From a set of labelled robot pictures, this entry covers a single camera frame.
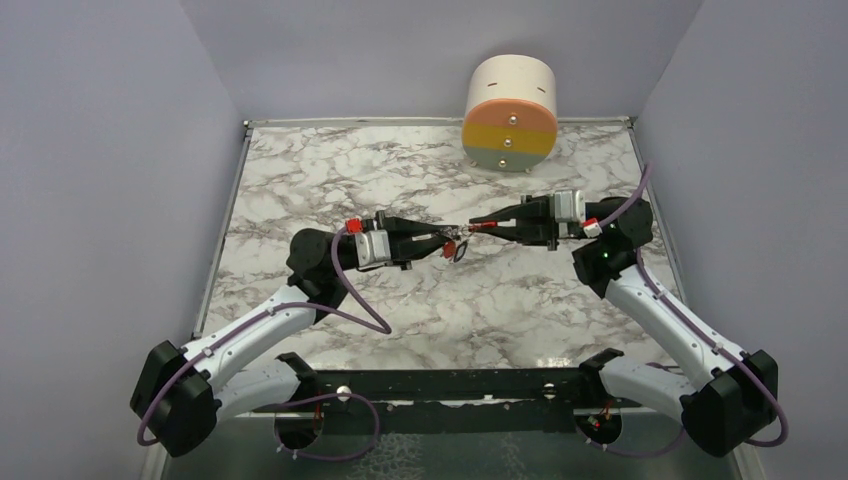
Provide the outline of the red oval key tag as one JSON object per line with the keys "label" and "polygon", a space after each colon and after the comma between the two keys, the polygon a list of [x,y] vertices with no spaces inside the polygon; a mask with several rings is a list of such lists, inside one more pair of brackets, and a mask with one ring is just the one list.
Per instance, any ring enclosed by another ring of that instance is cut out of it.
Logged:
{"label": "red oval key tag", "polygon": [[468,226],[468,230],[470,232],[477,232],[480,230],[495,228],[498,226],[497,222],[481,222],[481,223],[473,223]]}

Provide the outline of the silver spiral keyring holder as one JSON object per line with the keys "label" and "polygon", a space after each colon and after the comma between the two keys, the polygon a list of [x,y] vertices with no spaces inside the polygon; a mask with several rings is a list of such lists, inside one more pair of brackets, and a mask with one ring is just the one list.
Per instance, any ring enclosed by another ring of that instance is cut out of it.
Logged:
{"label": "silver spiral keyring holder", "polygon": [[448,225],[441,228],[439,234],[448,240],[456,243],[462,243],[467,241],[473,235],[473,230],[467,224]]}

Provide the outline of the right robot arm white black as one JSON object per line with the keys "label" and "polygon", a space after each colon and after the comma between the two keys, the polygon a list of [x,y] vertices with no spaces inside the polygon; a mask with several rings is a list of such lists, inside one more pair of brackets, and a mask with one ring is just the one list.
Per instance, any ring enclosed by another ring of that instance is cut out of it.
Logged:
{"label": "right robot arm white black", "polygon": [[613,397],[635,401],[677,421],[705,453],[723,457],[784,420],[779,367],[764,350],[748,352],[709,327],[645,266],[653,211],[641,198],[587,202],[580,191],[525,196],[518,204],[472,218],[470,231],[524,246],[572,253],[578,280],[639,324],[676,362],[674,375],[606,350],[581,364],[579,398],[600,407]]}

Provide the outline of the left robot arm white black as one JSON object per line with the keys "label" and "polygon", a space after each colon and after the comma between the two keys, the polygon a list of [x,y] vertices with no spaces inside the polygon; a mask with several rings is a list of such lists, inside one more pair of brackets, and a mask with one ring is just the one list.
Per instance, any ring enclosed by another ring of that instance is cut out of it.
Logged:
{"label": "left robot arm white black", "polygon": [[226,414],[238,415],[269,402],[276,393],[298,411],[313,401],[314,384],[284,365],[259,383],[259,392],[240,396],[253,384],[245,366],[283,339],[308,329],[328,315],[381,334],[388,321],[367,303],[346,271],[384,267],[408,270],[460,237],[458,225],[439,225],[388,216],[353,218],[335,232],[298,231],[289,244],[286,283],[270,298],[224,329],[177,346],[164,340],[147,354],[130,398],[139,417],[139,445],[160,444],[173,457],[199,446]]}

